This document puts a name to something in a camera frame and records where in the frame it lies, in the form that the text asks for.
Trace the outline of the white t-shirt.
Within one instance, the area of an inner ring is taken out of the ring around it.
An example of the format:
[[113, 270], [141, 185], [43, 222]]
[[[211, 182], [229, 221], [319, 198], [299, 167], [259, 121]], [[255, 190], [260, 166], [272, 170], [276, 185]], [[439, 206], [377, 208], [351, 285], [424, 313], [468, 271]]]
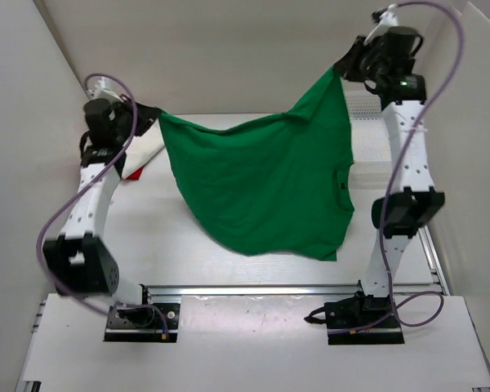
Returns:
[[163, 136], [158, 127], [151, 127], [143, 136], [135, 136], [126, 150], [122, 178], [143, 168], [163, 148]]

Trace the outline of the red t-shirt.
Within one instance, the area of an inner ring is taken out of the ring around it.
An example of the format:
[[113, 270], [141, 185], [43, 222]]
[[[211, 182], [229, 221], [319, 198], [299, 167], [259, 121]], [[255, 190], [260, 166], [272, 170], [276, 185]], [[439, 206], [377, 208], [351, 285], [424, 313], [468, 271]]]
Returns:
[[125, 176], [124, 180], [139, 180], [142, 172], [143, 172], [143, 168], [140, 167], [139, 169], [134, 171], [132, 174]]

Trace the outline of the green garment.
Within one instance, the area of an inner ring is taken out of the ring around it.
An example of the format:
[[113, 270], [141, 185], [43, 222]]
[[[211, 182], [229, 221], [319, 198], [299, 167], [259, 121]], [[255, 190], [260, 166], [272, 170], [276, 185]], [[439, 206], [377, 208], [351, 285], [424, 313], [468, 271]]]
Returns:
[[334, 71], [289, 110], [225, 130], [169, 113], [158, 120], [177, 188], [214, 240], [246, 256], [336, 259], [354, 214], [354, 155]]

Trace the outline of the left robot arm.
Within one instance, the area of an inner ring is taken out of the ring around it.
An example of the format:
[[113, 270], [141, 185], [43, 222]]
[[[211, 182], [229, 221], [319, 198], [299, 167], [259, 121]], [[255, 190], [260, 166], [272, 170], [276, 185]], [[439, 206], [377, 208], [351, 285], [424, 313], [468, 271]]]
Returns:
[[44, 241], [42, 252], [62, 296], [108, 296], [128, 305], [128, 319], [137, 327], [145, 327], [154, 320], [155, 308], [142, 299], [144, 288], [140, 284], [122, 278], [103, 234], [111, 198], [127, 164], [123, 147], [151, 136], [160, 111], [123, 96], [114, 102], [90, 100], [83, 112], [87, 131], [79, 144], [78, 188], [83, 195], [73, 205], [59, 235]]

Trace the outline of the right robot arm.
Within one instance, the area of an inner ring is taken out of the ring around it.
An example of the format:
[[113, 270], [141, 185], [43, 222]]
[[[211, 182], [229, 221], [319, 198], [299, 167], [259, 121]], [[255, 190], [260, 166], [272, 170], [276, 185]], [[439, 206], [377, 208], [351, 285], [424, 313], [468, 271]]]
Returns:
[[358, 36], [333, 66], [344, 80], [362, 82], [379, 97], [390, 142], [392, 172], [385, 196], [372, 204], [376, 243], [360, 281], [367, 297], [390, 297], [407, 245], [445, 202], [432, 180], [425, 147], [425, 79], [412, 71], [422, 44], [413, 28], [376, 27]]

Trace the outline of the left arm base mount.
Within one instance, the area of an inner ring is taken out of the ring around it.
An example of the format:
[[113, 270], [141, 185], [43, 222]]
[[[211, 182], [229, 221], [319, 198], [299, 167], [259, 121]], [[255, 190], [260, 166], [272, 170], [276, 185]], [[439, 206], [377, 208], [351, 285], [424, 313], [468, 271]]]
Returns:
[[148, 299], [153, 309], [111, 307], [105, 324], [104, 341], [135, 343], [177, 343], [180, 326], [179, 296]]

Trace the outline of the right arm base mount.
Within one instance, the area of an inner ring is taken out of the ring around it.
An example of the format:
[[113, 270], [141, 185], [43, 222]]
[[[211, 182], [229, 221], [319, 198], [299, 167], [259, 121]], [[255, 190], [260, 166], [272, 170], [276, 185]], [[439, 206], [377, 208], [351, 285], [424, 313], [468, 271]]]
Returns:
[[366, 296], [325, 302], [304, 320], [325, 325], [329, 345], [402, 345], [402, 328], [391, 313], [390, 298]]

